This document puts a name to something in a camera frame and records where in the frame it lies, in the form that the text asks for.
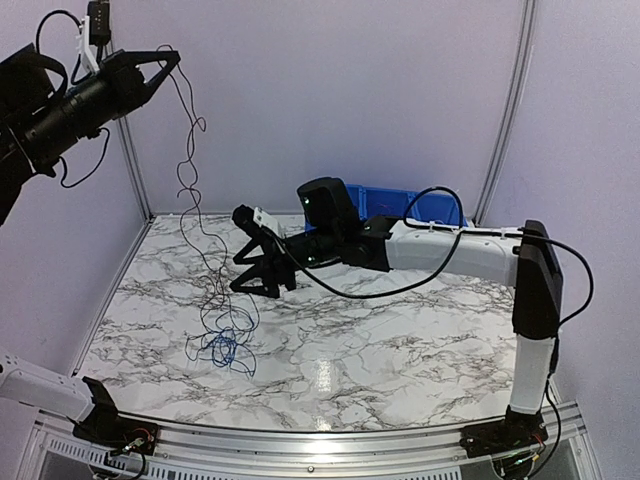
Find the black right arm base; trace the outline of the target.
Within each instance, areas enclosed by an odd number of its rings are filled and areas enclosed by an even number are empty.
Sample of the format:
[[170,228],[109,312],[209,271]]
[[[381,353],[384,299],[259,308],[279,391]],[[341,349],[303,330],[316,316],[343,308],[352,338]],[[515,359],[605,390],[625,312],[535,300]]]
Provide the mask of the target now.
[[509,404],[500,419],[463,427],[459,446],[468,458],[541,446],[548,439],[541,407],[542,402],[532,408]]

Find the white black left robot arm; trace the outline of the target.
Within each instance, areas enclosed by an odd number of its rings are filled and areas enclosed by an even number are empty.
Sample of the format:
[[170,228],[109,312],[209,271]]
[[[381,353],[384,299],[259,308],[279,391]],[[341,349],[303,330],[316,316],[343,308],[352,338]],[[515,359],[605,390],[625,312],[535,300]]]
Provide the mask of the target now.
[[[147,104],[179,62],[175,50],[119,50],[70,86],[65,67],[33,44],[2,61],[1,217],[8,218],[29,180],[53,177],[79,140],[97,137],[106,123]],[[126,423],[100,382],[64,377],[7,349],[1,351],[1,395],[76,423],[86,420],[106,445],[126,436]]]

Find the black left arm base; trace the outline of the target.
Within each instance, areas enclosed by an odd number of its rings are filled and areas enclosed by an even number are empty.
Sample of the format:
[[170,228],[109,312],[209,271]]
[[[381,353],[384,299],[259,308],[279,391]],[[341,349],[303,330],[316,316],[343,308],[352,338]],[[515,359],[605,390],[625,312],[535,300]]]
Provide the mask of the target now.
[[81,420],[71,420],[73,434],[77,438],[110,447],[116,451],[116,455],[129,451],[152,455],[159,426],[123,417],[100,381],[83,377],[82,382],[90,392],[90,410]]

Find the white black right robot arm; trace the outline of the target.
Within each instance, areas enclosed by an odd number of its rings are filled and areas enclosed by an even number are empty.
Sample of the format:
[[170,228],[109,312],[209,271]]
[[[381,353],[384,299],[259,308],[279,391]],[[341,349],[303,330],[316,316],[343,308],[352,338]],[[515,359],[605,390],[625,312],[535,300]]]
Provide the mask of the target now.
[[233,261],[246,266],[230,284],[232,291],[276,298],[296,287],[296,274],[335,263],[372,271],[420,270],[433,281],[440,273],[476,277],[515,290],[512,313],[516,360],[508,416],[495,438],[515,448],[534,431],[545,391],[555,372],[564,277],[555,251],[580,262],[574,248],[548,236],[545,226],[528,220],[520,228],[468,227],[418,222],[407,215],[377,215],[363,220],[336,177],[321,177],[297,190],[310,230],[287,237],[279,222],[260,208],[237,207],[234,224],[249,243]]

